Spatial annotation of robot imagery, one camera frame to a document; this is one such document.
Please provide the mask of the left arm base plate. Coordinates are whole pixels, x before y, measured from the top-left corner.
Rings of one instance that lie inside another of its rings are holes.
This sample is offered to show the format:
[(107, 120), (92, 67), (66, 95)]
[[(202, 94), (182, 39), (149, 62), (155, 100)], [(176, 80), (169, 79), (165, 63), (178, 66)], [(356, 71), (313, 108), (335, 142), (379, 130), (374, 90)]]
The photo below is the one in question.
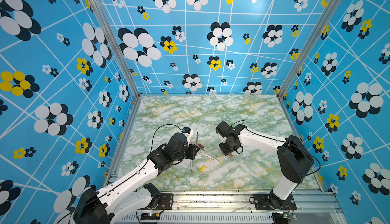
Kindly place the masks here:
[(158, 197), (153, 197), (150, 204), (146, 207), (149, 210), (171, 210), (173, 206), (173, 194), (163, 193)]

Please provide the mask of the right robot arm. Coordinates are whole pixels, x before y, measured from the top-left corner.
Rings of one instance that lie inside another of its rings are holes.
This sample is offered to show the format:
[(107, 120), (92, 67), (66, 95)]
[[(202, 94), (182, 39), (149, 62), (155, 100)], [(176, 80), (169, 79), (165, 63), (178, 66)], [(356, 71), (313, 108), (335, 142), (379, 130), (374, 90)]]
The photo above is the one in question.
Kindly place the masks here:
[(240, 154), (242, 152), (239, 150), (251, 146), (277, 157), (281, 176), (266, 201), (272, 209), (282, 209), (304, 178), (314, 174), (310, 169), (318, 159), (308, 152), (301, 139), (296, 136), (271, 136), (252, 130), (244, 124), (233, 126), (225, 121), (218, 124), (216, 132), (222, 140), (219, 148), (225, 156), (233, 152)]

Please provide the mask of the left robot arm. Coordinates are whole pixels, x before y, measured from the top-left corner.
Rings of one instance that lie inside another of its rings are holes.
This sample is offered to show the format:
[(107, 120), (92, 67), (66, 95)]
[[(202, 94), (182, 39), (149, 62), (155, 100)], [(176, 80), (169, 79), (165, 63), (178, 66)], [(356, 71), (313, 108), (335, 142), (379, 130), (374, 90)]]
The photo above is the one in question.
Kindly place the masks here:
[(152, 179), (184, 159), (193, 160), (200, 147), (191, 135), (175, 133), (168, 143), (153, 150), (139, 166), (97, 191), (89, 188), (70, 214), (71, 224), (113, 224), (127, 214), (158, 204), (160, 191)]

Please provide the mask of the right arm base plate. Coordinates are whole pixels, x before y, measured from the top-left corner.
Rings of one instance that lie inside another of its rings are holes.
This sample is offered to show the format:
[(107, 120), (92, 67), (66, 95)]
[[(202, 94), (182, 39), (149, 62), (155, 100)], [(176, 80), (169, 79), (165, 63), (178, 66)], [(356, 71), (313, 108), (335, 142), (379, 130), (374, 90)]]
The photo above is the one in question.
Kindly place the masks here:
[(276, 196), (269, 196), (269, 194), (253, 194), (249, 198), (249, 202), (255, 206), (256, 210), (292, 211), (297, 209), (292, 195), (289, 195), (286, 200), (281, 200)]

